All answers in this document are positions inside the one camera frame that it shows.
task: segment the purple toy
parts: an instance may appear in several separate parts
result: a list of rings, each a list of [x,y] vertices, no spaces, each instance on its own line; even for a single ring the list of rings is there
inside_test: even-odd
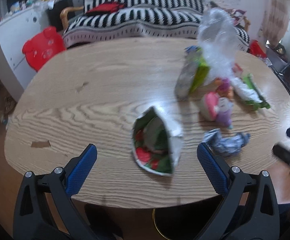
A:
[[[229,129],[232,129],[232,120],[230,118],[232,114],[232,106],[233,104],[227,98],[220,98],[218,101],[219,111],[216,121]]]

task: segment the toy figure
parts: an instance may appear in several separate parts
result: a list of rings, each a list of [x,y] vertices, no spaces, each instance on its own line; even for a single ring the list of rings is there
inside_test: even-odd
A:
[[[199,103],[200,113],[208,121],[215,121],[218,115],[219,95],[216,92],[208,92]]]
[[[220,97],[226,97],[230,101],[233,101],[234,93],[233,93],[233,87],[230,85],[230,81],[228,78],[215,79],[215,84],[218,86],[216,89],[216,93],[220,95]]]
[[[232,129],[232,120],[230,118],[232,114],[232,103],[227,98],[220,98],[218,100],[218,114],[216,121]]]

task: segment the wooden table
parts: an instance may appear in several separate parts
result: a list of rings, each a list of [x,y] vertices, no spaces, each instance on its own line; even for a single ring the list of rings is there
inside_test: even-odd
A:
[[[184,48],[194,40],[128,38],[70,49],[51,59],[34,77],[19,101],[5,140],[8,163],[20,173],[51,172],[80,155],[89,143],[98,159],[78,195],[88,203],[124,208],[167,207],[214,196],[196,156],[205,132],[216,128],[198,114],[208,88],[177,102],[174,87],[184,63]],[[256,57],[237,53],[237,63],[266,95],[271,109],[250,111],[236,98],[232,131],[249,132],[250,143],[226,159],[244,172],[258,174],[274,162],[273,145],[286,139],[290,96],[272,71]],[[173,177],[151,174],[131,154],[131,128],[156,105],[183,125],[184,147]],[[51,147],[32,148],[49,140]]]

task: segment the sofa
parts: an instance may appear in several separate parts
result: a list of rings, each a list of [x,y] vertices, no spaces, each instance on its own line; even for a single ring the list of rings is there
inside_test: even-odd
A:
[[[117,12],[88,17],[84,14],[68,21],[70,11],[95,8],[106,1],[125,3]],[[75,44],[108,41],[123,37],[196,38],[198,27],[209,0],[84,0],[84,6],[66,8],[61,13],[66,47]],[[239,50],[249,46],[248,21],[235,26]]]

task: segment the floor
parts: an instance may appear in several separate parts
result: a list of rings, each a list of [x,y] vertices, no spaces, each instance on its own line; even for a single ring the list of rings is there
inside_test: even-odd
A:
[[[0,89],[0,110],[4,108],[4,97],[8,95],[2,87]],[[6,130],[0,123],[0,223],[11,235],[13,231],[14,205],[22,180],[22,175],[8,165],[4,156],[4,140]],[[267,169],[271,175],[278,203],[290,203],[290,174],[289,169],[281,162],[277,161]],[[61,219],[56,211],[50,196],[52,214],[55,217],[58,227],[66,231]],[[77,209],[83,214],[84,204],[75,201]],[[156,231],[152,222],[151,210],[123,210],[118,208],[109,209],[112,219],[122,228],[124,239],[163,239]]]

